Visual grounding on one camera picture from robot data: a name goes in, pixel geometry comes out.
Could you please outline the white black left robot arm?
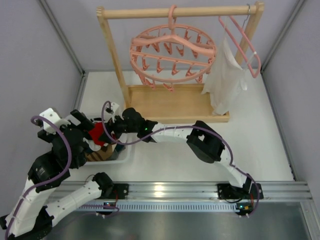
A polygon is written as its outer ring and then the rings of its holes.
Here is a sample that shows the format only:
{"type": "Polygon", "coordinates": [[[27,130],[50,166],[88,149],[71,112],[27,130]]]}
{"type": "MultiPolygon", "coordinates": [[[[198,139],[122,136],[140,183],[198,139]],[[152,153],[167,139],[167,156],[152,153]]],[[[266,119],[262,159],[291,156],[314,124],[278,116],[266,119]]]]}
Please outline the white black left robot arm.
{"type": "Polygon", "coordinates": [[[68,214],[91,200],[108,197],[114,187],[105,172],[98,172],[79,189],[48,203],[51,194],[71,176],[70,170],[82,167],[86,153],[95,150],[89,135],[95,125],[77,109],[62,118],[48,108],[31,122],[41,128],[38,138],[52,147],[35,159],[17,204],[0,218],[6,240],[40,240],[68,214]]]}

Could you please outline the pink round clip hanger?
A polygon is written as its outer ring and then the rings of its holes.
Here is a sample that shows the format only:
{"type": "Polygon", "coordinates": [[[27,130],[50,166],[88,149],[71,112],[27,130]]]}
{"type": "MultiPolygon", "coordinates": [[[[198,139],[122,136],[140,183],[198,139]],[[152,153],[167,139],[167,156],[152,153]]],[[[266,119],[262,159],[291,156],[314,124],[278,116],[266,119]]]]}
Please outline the pink round clip hanger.
{"type": "Polygon", "coordinates": [[[174,4],[168,12],[168,22],[156,25],[131,39],[130,64],[144,86],[155,89],[161,84],[169,92],[174,84],[203,82],[216,59],[217,46],[202,30],[178,24],[174,4]]]}

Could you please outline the dark green christmas sock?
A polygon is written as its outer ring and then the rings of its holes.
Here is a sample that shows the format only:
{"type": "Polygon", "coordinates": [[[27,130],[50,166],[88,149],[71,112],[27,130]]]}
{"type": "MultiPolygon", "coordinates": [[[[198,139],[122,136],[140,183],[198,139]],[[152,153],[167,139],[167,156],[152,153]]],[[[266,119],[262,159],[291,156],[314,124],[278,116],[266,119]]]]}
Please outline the dark green christmas sock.
{"type": "Polygon", "coordinates": [[[121,145],[121,144],[116,144],[113,151],[112,151],[112,155],[110,156],[110,159],[112,161],[117,160],[119,158],[119,155],[126,149],[125,145],[121,145]]]}

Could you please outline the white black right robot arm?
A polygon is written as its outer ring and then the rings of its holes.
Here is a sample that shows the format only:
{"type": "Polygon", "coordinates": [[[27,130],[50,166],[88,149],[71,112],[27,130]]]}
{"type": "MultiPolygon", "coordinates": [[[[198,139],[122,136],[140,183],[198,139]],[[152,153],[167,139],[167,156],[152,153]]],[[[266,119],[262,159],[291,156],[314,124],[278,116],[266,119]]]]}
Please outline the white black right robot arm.
{"type": "Polygon", "coordinates": [[[136,134],[134,141],[145,143],[183,143],[204,163],[215,164],[227,176],[227,183],[217,185],[218,198],[236,203],[239,200],[263,198],[261,185],[252,176],[234,164],[234,155],[228,143],[205,122],[198,120],[193,125],[172,126],[144,119],[130,107],[118,114],[112,106],[101,111],[112,115],[102,127],[109,143],[120,143],[124,134],[136,134]]]}

